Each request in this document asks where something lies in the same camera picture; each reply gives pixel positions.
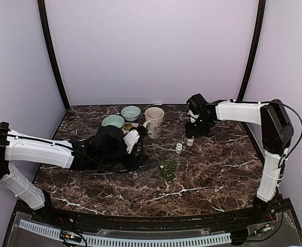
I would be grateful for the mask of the white pill bottle orange label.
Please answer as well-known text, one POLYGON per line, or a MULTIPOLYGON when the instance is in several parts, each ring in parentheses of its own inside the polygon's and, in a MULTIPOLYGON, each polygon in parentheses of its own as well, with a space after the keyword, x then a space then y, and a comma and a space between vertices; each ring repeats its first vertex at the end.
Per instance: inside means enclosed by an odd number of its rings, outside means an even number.
POLYGON ((188 138, 188 139, 186 140, 186 145, 187 145, 188 147, 192 147, 192 146, 193 146, 193 143, 194 143, 194 137, 188 138))

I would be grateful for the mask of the green weekly pill organizer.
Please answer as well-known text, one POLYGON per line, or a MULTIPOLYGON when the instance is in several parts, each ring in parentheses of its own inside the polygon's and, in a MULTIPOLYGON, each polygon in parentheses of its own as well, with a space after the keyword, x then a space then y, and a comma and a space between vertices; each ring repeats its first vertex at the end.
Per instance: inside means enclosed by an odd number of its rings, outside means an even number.
POLYGON ((167 160, 164 163, 159 164, 158 167, 166 181, 171 181, 171 180, 175 179, 174 173, 175 173, 177 165, 178 165, 178 162, 176 159, 167 160))

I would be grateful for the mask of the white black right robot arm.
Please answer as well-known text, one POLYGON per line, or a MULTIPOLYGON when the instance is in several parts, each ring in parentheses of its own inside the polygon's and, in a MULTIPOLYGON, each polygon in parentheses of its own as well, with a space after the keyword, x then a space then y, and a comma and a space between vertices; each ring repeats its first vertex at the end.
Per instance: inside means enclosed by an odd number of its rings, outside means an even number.
POLYGON ((290 147, 294 128, 287 114, 290 108, 279 99, 271 101, 216 100, 208 102, 201 94, 187 102, 189 121, 185 123, 187 145, 194 139, 209 136, 217 121, 237 121, 261 126, 264 165, 261 182, 253 199, 248 218, 260 223, 269 214, 270 202, 278 193, 285 163, 293 148, 290 147))

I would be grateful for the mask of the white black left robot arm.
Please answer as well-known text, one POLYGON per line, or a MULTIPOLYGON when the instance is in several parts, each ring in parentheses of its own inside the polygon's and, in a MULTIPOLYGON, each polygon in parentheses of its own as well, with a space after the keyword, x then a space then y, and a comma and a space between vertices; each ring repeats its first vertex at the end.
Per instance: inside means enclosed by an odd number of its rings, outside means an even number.
POLYGON ((143 139, 147 135, 144 126, 131 128, 124 133, 115 126, 101 126, 96 134, 83 141, 49 140, 21 134, 9 129, 7 122, 0 123, 0 183, 16 197, 23 200, 47 224, 59 220, 52 208, 47 192, 35 187, 15 167, 15 161, 48 164, 63 169, 134 171, 148 159, 144 154, 143 139))

